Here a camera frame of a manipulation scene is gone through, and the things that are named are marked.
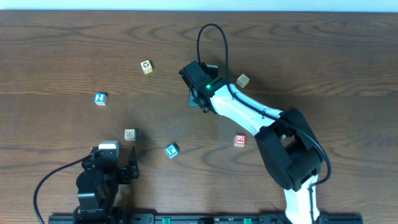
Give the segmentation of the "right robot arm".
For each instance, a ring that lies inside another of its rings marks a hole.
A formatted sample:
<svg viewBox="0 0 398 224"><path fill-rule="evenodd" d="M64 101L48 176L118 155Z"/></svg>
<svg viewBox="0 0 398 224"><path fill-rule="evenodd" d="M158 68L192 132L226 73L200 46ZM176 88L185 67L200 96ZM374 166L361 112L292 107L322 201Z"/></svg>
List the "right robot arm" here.
<svg viewBox="0 0 398 224"><path fill-rule="evenodd" d="M251 133L269 175L283 188L291 223L315 223L320 216L315 187L331 176L331 163L297 109L281 111L245 95L218 67L194 61L180 77L204 112L227 117Z"/></svg>

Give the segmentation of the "blue number 2 block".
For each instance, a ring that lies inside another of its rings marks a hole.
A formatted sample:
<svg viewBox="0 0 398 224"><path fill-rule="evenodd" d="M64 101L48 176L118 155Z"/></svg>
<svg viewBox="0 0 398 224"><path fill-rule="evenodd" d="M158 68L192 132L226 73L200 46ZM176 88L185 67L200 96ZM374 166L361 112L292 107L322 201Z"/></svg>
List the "blue number 2 block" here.
<svg viewBox="0 0 398 224"><path fill-rule="evenodd" d="M105 93L95 93L94 95L94 103L99 106L105 106L107 103L107 96Z"/></svg>

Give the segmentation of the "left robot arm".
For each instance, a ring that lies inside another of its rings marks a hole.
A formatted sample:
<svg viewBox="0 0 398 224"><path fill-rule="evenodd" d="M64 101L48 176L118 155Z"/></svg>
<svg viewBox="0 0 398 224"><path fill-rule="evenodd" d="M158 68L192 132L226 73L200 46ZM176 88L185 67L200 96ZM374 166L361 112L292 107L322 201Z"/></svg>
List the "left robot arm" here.
<svg viewBox="0 0 398 224"><path fill-rule="evenodd" d="M131 148L128 164L118 166L117 149L92 147L81 162L84 171L77 177L78 201L73 223L128 223L129 218L114 206L120 185L139 177L136 149Z"/></svg>

